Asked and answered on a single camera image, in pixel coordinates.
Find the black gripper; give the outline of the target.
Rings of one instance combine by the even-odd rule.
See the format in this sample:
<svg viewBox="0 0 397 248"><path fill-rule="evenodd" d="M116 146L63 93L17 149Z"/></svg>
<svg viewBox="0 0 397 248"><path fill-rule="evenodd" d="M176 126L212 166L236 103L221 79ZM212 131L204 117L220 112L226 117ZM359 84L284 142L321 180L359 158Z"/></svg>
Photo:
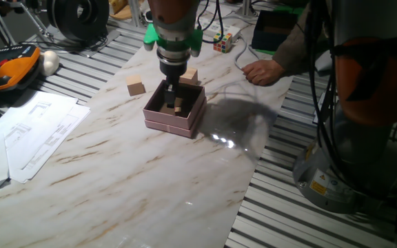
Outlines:
<svg viewBox="0 0 397 248"><path fill-rule="evenodd" d="M160 70L165 75L164 101L167 104L167 107L175 105L180 76L186 72L186 69L187 63L171 65L162 61L160 62Z"/></svg>

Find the brown-sleeved person's left hand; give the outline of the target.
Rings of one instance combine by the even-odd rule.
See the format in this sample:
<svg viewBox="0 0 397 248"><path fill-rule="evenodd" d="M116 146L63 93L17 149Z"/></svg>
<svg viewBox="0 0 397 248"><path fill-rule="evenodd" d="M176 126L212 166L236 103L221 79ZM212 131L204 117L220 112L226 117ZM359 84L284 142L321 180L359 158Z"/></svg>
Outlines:
<svg viewBox="0 0 397 248"><path fill-rule="evenodd" d="M241 69L245 78L253 85L266 86L279 80L285 68L275 60L259 60Z"/></svg>

